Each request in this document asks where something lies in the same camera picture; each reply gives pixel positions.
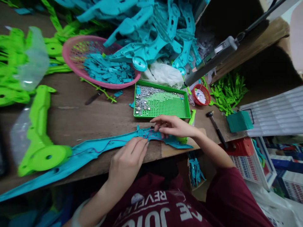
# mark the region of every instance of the wooden table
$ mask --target wooden table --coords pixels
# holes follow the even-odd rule
[[[47,34],[54,34],[54,29],[47,16],[19,16],[14,11],[0,10],[3,15],[2,23],[12,27],[22,28],[27,32],[28,25],[37,26]],[[1,34],[7,34],[0,26]],[[54,144],[75,146],[85,140],[118,136],[136,130],[136,126],[147,128],[152,126],[148,119],[135,119],[133,109],[129,104],[134,101],[134,86],[123,89],[123,95],[117,98],[117,103],[110,103],[105,95],[101,95],[92,104],[84,105],[91,96],[97,92],[86,82],[81,82],[74,73],[53,74],[46,76],[41,84],[48,85],[57,90],[51,95],[51,107],[48,111],[47,134]],[[108,90],[109,95],[116,91]],[[15,104],[0,108],[0,127],[7,147],[10,173],[0,180],[0,194],[31,180],[42,173],[25,177],[17,176],[17,167],[13,162],[9,144],[9,132],[18,118],[24,105]],[[215,106],[197,107],[195,126],[206,129],[209,138],[219,143],[219,138],[205,114],[214,110],[214,118],[226,141],[246,136],[245,133],[230,133],[225,117]],[[57,182],[71,181],[92,177],[108,172],[110,160],[117,149],[105,152],[98,159],[91,161],[69,177]],[[161,142],[151,141],[144,162],[161,159]]]

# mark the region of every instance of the pink basket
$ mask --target pink basket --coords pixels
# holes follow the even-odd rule
[[[110,55],[122,48],[117,44],[113,44],[110,47],[105,48],[103,46],[103,43],[105,43],[105,41],[106,39],[97,36],[76,36],[70,38],[63,45],[62,56],[64,58],[64,61],[78,76],[83,77],[84,79],[101,87],[110,89],[122,89],[135,84],[141,77],[141,72],[135,69],[134,80],[125,84],[109,84],[90,78],[83,66],[83,63],[87,58],[87,54],[100,51],[101,53]]]

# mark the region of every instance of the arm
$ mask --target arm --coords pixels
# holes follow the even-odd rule
[[[115,154],[110,163],[108,180],[77,217],[81,226],[96,226],[123,197],[139,172],[147,146],[147,139],[136,137]],[[73,218],[64,227],[71,226],[72,221]]]
[[[160,131],[162,137],[167,135],[191,137],[217,168],[232,168],[235,166],[228,154],[219,145],[180,118],[160,115],[152,119],[151,122],[156,123],[155,131]]]
[[[206,207],[224,226],[272,227],[256,203],[240,172],[227,153],[197,128],[176,116],[160,115],[151,120],[162,137],[191,137],[217,167],[206,196]]]

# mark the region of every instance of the teal box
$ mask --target teal box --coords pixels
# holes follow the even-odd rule
[[[240,111],[227,116],[227,122],[231,132],[253,129],[252,121],[246,111]]]

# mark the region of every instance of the perforated tray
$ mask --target perforated tray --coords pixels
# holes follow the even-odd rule
[[[134,108],[135,118],[154,118],[161,114],[176,115],[181,119],[190,118],[189,102],[188,102],[186,91],[138,80],[135,86],[135,98],[134,98],[135,103],[136,103],[137,85],[163,89],[166,92],[152,94],[149,98],[146,98],[146,100],[148,101],[147,104],[151,106],[151,110],[143,110],[141,116],[135,114],[136,112],[136,107],[135,107]],[[178,98],[176,95],[173,95],[172,92],[184,95],[184,100]]]

